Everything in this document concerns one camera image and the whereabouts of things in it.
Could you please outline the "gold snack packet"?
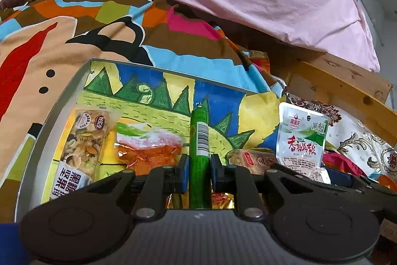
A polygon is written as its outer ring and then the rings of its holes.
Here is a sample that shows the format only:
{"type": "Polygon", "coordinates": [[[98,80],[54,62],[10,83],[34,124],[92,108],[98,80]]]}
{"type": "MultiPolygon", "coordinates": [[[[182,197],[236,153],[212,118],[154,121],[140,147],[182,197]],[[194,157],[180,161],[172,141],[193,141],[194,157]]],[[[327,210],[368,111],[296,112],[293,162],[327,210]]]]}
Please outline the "gold snack packet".
{"type": "Polygon", "coordinates": [[[215,193],[211,194],[212,209],[233,209],[234,208],[234,196],[228,193],[215,193]]]}

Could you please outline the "metal tray with drawing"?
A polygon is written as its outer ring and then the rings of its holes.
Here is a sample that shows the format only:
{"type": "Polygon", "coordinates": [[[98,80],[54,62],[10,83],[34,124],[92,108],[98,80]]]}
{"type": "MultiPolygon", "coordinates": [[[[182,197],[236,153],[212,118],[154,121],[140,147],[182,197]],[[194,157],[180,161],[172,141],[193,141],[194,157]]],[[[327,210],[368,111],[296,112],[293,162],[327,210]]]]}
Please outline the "metal tray with drawing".
{"type": "Polygon", "coordinates": [[[15,205],[19,221],[59,191],[56,170],[75,112],[115,110],[121,122],[160,128],[189,140],[190,115],[202,104],[209,116],[209,150],[221,159],[235,149],[259,147],[276,128],[279,98],[160,68],[90,60],[56,101],[30,153],[15,205]]]}

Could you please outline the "white green tofu snack pack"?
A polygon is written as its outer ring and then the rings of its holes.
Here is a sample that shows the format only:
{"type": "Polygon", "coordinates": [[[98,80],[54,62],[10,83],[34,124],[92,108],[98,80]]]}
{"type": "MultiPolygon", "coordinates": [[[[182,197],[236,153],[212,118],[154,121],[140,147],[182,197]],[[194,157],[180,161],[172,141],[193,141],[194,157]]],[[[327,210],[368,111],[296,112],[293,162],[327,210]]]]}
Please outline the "white green tofu snack pack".
{"type": "Polygon", "coordinates": [[[311,180],[330,184],[322,165],[329,118],[319,112],[282,102],[279,104],[278,162],[311,180]]]}

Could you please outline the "nut bar clear packet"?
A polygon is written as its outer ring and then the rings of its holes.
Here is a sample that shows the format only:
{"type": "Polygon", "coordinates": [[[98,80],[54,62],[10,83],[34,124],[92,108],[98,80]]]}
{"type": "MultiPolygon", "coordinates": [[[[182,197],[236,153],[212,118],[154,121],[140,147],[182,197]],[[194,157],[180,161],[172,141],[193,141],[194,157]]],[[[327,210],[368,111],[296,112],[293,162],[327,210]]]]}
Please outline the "nut bar clear packet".
{"type": "Polygon", "coordinates": [[[102,160],[105,141],[122,111],[78,105],[71,129],[64,140],[50,200],[88,186],[95,179],[102,160]]]}

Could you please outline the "right wooden bed rail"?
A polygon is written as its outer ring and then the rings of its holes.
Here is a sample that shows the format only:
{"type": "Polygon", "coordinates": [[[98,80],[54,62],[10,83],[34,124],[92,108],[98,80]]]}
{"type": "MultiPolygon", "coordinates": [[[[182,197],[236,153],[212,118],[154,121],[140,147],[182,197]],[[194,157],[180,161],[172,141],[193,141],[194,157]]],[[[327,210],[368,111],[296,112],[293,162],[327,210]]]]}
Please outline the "right wooden bed rail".
{"type": "Polygon", "coordinates": [[[387,106],[393,85],[380,75],[328,53],[285,53],[272,59],[271,71],[289,91],[344,109],[392,146],[396,145],[396,111],[387,106]]]}

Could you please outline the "colourful monkey bedspread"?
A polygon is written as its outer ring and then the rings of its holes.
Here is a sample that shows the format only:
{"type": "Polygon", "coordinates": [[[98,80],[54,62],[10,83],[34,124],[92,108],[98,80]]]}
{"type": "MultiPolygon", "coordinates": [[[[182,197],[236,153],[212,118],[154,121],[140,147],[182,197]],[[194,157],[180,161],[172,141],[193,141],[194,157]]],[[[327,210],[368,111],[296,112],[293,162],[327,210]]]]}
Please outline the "colourful monkey bedspread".
{"type": "Polygon", "coordinates": [[[145,104],[189,110],[195,85],[174,72],[246,89],[236,105],[207,100],[226,143],[274,147],[279,118],[269,64],[272,38],[172,0],[30,0],[1,11],[1,222],[13,221],[22,173],[60,94],[89,60],[89,80],[145,104]]]}

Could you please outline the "blue white tube packet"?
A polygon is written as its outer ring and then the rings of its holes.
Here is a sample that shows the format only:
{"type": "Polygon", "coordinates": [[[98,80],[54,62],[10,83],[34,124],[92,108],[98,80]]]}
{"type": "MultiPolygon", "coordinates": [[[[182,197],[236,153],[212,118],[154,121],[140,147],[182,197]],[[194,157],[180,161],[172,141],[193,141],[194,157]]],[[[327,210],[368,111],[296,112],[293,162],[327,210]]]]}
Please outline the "blue white tube packet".
{"type": "Polygon", "coordinates": [[[0,264],[28,265],[31,259],[22,245],[17,223],[0,225],[0,264]]]}

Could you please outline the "floral satin quilt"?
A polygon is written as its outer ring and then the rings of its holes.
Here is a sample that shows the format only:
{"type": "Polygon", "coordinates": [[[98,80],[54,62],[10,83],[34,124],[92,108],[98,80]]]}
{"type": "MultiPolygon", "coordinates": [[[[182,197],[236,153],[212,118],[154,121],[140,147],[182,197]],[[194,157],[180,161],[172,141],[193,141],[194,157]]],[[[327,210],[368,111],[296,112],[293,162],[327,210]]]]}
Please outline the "floral satin quilt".
{"type": "Polygon", "coordinates": [[[396,149],[339,107],[291,94],[296,106],[322,113],[330,119],[323,164],[356,176],[396,181],[396,149]]]}

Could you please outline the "orange chicken snack packet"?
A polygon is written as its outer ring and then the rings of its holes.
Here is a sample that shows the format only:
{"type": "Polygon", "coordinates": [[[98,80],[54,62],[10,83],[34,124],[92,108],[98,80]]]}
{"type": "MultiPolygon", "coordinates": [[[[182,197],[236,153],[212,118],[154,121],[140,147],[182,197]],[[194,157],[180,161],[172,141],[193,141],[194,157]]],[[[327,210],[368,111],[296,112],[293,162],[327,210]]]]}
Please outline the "orange chicken snack packet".
{"type": "Polygon", "coordinates": [[[184,139],[148,123],[116,124],[114,146],[118,158],[138,176],[165,165],[175,166],[182,154],[184,139]]]}

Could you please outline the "red rice cracker packet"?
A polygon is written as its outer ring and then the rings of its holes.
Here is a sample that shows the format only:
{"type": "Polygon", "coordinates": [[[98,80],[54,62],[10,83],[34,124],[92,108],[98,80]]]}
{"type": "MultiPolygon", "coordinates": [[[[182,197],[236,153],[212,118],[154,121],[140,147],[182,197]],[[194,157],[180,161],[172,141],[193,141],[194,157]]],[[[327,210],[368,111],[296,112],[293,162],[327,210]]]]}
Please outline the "red rice cracker packet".
{"type": "Polygon", "coordinates": [[[225,160],[228,165],[245,167],[254,175],[263,175],[277,163],[275,153],[269,149],[234,149],[226,155],[225,160]]]}

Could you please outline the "green sausage stick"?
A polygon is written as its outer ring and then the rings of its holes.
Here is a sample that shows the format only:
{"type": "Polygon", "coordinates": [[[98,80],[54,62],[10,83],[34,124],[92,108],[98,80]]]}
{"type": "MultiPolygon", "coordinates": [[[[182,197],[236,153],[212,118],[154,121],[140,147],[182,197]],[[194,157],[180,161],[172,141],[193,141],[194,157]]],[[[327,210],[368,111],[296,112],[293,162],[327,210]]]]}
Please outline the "green sausage stick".
{"type": "Polygon", "coordinates": [[[211,208],[211,168],[208,112],[197,103],[190,116],[189,206],[211,208]]]}

